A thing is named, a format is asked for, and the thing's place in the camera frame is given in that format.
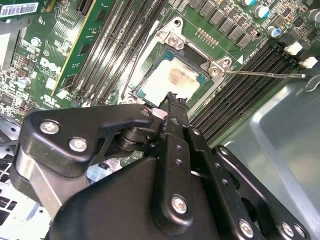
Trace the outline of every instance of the white connector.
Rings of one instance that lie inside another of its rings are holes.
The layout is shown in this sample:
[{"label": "white connector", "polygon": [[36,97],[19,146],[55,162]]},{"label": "white connector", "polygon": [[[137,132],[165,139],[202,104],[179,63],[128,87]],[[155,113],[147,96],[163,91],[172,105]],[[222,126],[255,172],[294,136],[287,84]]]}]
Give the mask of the white connector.
[{"label": "white connector", "polygon": [[291,44],[290,46],[286,46],[284,48],[284,51],[286,51],[290,55],[297,55],[297,53],[302,49],[303,47],[299,42],[295,42],[294,44]]},{"label": "white connector", "polygon": [[304,61],[300,61],[299,65],[305,67],[306,69],[312,69],[317,62],[318,60],[314,56],[311,56]]}]

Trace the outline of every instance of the silver screw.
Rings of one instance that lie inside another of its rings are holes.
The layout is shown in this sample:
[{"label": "silver screw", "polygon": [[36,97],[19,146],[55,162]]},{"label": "silver screw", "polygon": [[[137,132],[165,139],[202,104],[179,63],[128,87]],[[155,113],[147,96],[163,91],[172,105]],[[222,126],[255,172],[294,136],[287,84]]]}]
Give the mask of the silver screw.
[{"label": "silver screw", "polygon": [[40,124],[40,130],[45,134],[56,134],[59,132],[59,125],[53,121],[44,121]]},{"label": "silver screw", "polygon": [[171,199],[171,204],[173,209],[178,213],[178,214],[185,214],[187,212],[187,204],[185,200],[183,200],[179,196],[173,196]]},{"label": "silver screw", "polygon": [[173,122],[175,125],[179,125],[179,121],[178,121],[178,119],[176,119],[175,117],[172,117],[170,120],[171,120],[171,122]]},{"label": "silver screw", "polygon": [[295,225],[294,225],[294,228],[295,228],[295,230],[296,230],[303,238],[306,237],[305,232],[302,230],[302,228],[301,228],[299,225],[295,224]]},{"label": "silver screw", "polygon": [[200,135],[201,133],[200,133],[200,131],[198,130],[198,129],[196,129],[196,128],[194,128],[194,129],[192,129],[193,130],[193,132],[195,133],[195,134],[197,134],[197,135]]},{"label": "silver screw", "polygon": [[168,39],[168,44],[171,45],[172,47],[175,47],[178,44],[178,39],[174,36],[171,36]]},{"label": "silver screw", "polygon": [[220,74],[220,69],[217,68],[216,66],[211,67],[209,70],[210,70],[210,75],[212,77],[217,77]]},{"label": "silver screw", "polygon": [[80,137],[75,137],[69,141],[69,147],[73,151],[83,152],[83,151],[87,150],[88,145],[84,139],[82,139]]},{"label": "silver screw", "polygon": [[239,227],[244,235],[246,235],[248,238],[253,238],[254,230],[246,220],[240,219]]},{"label": "silver screw", "polygon": [[224,154],[224,155],[228,155],[228,152],[227,152],[227,150],[225,150],[224,148],[220,148],[220,151]]},{"label": "silver screw", "polygon": [[284,232],[286,234],[288,234],[288,236],[290,236],[290,237],[295,236],[294,231],[292,231],[291,227],[288,224],[286,224],[285,222],[282,223],[282,228],[283,228]]},{"label": "silver screw", "polygon": [[150,113],[148,112],[148,110],[146,109],[141,109],[140,112],[145,115],[146,117],[149,117],[150,116]]}]

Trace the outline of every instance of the barcode label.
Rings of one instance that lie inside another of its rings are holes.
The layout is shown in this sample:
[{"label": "barcode label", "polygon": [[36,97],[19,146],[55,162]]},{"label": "barcode label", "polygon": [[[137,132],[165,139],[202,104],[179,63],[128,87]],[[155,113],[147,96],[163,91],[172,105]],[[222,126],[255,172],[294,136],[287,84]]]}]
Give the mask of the barcode label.
[{"label": "barcode label", "polygon": [[33,2],[0,6],[0,18],[34,13],[37,11],[38,5],[38,2]]}]

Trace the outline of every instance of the electrolytic capacitor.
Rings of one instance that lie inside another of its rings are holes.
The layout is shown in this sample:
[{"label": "electrolytic capacitor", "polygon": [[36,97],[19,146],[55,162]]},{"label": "electrolytic capacitor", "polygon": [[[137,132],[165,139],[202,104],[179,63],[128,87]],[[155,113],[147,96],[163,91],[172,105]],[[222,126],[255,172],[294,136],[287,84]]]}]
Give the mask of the electrolytic capacitor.
[{"label": "electrolytic capacitor", "polygon": [[251,6],[256,3],[257,0],[241,0],[242,5]]},{"label": "electrolytic capacitor", "polygon": [[254,9],[254,15],[259,19],[267,18],[269,13],[270,9],[267,6],[259,5]]},{"label": "electrolytic capacitor", "polygon": [[31,38],[30,43],[35,47],[39,47],[42,42],[38,37],[33,37]]},{"label": "electrolytic capacitor", "polygon": [[320,23],[320,10],[312,9],[308,14],[308,19],[313,23]]},{"label": "electrolytic capacitor", "polygon": [[21,89],[25,89],[26,87],[30,86],[30,84],[31,84],[31,80],[28,77],[21,77],[16,82],[16,85]]},{"label": "electrolytic capacitor", "polygon": [[268,35],[272,38],[276,38],[279,37],[281,34],[281,31],[279,28],[275,28],[274,26],[270,26],[268,27],[268,29],[266,30],[266,32],[268,33]]}]

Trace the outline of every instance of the motherboard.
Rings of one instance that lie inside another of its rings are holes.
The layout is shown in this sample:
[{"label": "motherboard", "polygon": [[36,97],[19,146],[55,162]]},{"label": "motherboard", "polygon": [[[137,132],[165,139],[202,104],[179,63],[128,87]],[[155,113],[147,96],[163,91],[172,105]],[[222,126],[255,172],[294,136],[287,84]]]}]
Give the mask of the motherboard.
[{"label": "motherboard", "polygon": [[40,110],[156,108],[173,92],[213,145],[289,81],[231,72],[319,60],[318,0],[0,0],[0,114],[17,126]]}]

